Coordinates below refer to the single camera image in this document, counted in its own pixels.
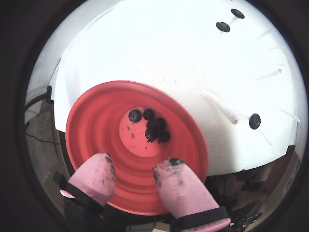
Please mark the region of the pink covered gripper finger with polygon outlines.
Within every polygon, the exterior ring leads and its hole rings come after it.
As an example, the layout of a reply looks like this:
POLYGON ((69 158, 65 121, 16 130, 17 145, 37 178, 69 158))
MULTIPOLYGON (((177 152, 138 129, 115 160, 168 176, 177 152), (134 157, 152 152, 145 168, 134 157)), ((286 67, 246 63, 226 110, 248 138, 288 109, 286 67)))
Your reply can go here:
POLYGON ((174 217, 171 232, 216 232, 231 223, 226 209, 182 159, 157 164, 153 175, 160 199, 174 217))
POLYGON ((107 153, 96 153, 67 179, 56 171, 54 182, 64 198, 64 214, 73 232, 111 232, 104 205, 115 192, 116 175, 107 153))

